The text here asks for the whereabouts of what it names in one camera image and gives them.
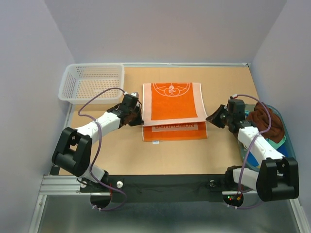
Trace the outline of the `orange Doraemon towel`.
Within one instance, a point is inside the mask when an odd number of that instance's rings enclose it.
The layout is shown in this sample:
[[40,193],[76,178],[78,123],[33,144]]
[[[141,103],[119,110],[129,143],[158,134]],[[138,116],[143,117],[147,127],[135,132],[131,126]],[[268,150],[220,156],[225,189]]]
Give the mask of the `orange Doraemon towel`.
[[200,83],[145,83],[142,91],[143,141],[208,138]]

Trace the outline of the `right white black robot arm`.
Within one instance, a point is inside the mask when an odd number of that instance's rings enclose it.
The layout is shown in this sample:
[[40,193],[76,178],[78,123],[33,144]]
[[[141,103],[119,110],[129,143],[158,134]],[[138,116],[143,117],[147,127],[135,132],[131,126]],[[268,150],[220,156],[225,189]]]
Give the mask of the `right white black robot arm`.
[[258,171],[245,165],[229,167],[224,176],[226,188],[238,187],[242,193],[242,186],[248,187],[256,191],[262,201],[298,198],[298,162],[274,149],[263,137],[267,130],[260,131],[253,121],[247,120],[243,100],[231,96],[227,105],[220,105],[206,120],[218,128],[228,127],[247,148],[246,154],[252,154],[260,165]]

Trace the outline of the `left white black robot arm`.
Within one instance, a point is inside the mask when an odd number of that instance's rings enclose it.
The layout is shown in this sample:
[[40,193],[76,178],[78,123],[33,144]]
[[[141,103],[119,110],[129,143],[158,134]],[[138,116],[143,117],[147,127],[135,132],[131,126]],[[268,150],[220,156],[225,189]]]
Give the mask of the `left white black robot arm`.
[[99,142],[96,152],[98,156],[103,136],[125,125],[137,126],[144,123],[138,93],[125,93],[121,103],[108,109],[98,119],[91,119],[90,123],[82,127],[66,127],[62,131],[52,155],[52,163],[78,178],[91,181],[97,191],[104,191],[106,188],[115,190],[108,184],[108,172],[90,161],[92,145]]

